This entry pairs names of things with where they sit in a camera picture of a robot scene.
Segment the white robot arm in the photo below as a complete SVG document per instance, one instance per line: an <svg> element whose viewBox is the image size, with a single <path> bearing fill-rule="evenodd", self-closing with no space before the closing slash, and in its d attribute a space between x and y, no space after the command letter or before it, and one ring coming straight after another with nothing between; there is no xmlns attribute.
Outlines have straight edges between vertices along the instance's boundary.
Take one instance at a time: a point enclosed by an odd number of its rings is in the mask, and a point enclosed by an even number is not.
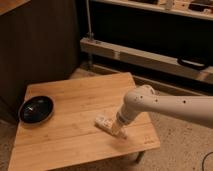
<svg viewBox="0 0 213 171"><path fill-rule="evenodd" d="M213 128L213 96L160 96L150 85L143 85L125 94L112 132L118 134L141 112L157 112Z"/></svg>

